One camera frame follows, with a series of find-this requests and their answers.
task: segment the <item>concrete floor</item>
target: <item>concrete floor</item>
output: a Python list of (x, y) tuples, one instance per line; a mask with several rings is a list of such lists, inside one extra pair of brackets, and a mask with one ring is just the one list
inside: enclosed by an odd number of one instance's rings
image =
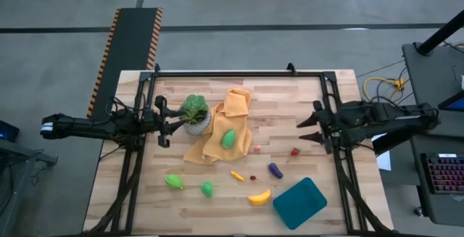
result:
[[(163, 25), (440, 23), (464, 0), (145, 0), (164, 7)], [(0, 28), (109, 26), (119, 7), (136, 0), (0, 0)], [(404, 67), (401, 45), (423, 41), (425, 30), (313, 30), (162, 33), (157, 62), (165, 70), (354, 69), (366, 78), (396, 78)], [(22, 131), (19, 143), (59, 156), (58, 165), (30, 186), (15, 236), (77, 233), (94, 179), (101, 141), (43, 140), (42, 117), (85, 116), (106, 43), (106, 33), (0, 34), (0, 119)], [(448, 41), (464, 40), (460, 31)], [(369, 86), (371, 95), (375, 85)], [(381, 93), (389, 95), (382, 89)], [(412, 104), (413, 98), (404, 101)], [(403, 233), (461, 236), (464, 228), (435, 225), (412, 214), (412, 186), (385, 182), (394, 226)]]

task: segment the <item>green plant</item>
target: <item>green plant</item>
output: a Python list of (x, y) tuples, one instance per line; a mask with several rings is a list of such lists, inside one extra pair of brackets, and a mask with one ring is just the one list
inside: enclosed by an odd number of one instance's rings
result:
[(187, 120), (190, 125), (198, 124), (206, 118), (208, 108), (204, 96), (187, 96), (181, 107), (183, 111), (181, 119)]

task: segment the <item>toy banana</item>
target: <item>toy banana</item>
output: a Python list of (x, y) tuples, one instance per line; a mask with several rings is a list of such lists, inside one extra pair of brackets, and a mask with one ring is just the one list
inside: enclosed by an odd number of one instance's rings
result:
[(263, 205), (270, 200), (270, 190), (256, 196), (248, 196), (248, 201), (251, 205)]
[(239, 180), (244, 180), (244, 177), (239, 175), (238, 173), (231, 171), (231, 175)]

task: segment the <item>white pot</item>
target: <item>white pot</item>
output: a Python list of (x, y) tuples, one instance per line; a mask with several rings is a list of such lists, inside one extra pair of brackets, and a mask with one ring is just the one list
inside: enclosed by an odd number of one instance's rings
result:
[(185, 123), (183, 124), (183, 126), (186, 129), (187, 133), (194, 135), (194, 136), (200, 136), (201, 134), (203, 134), (203, 131), (208, 127), (210, 122), (211, 122), (211, 113), (210, 113), (210, 110), (208, 109), (206, 118), (203, 121), (195, 125), (189, 125)]

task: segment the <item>yellow and black hazard stripe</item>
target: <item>yellow and black hazard stripe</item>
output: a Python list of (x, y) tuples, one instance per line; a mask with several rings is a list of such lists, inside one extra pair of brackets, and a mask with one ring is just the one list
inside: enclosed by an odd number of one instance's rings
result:
[(103, 70), (104, 70), (105, 64), (107, 63), (107, 57), (108, 57), (108, 54), (109, 54), (109, 47), (111, 46), (111, 42), (113, 40), (113, 35), (115, 34), (116, 22), (117, 22), (117, 19), (119, 17), (119, 12), (120, 12), (120, 9), (117, 9), (116, 13), (115, 13), (115, 18), (113, 20), (113, 23), (111, 24), (111, 29), (109, 30), (108, 41), (107, 41), (107, 45), (106, 45), (106, 48), (105, 48), (104, 53), (103, 53), (103, 59), (101, 60), (99, 74), (96, 76), (94, 92), (92, 93), (92, 97), (90, 99), (90, 104), (88, 106), (87, 118), (91, 118), (92, 112), (93, 112), (94, 107), (95, 107), (96, 95), (99, 92), (100, 83), (102, 81), (102, 76), (103, 76)]
[(148, 52), (148, 61), (146, 63), (146, 68), (148, 70), (154, 69), (154, 57), (157, 54), (158, 38), (160, 36), (160, 29), (161, 29), (161, 18), (162, 18), (162, 9), (158, 8), (157, 14), (154, 18), (152, 42), (150, 43), (150, 49)]

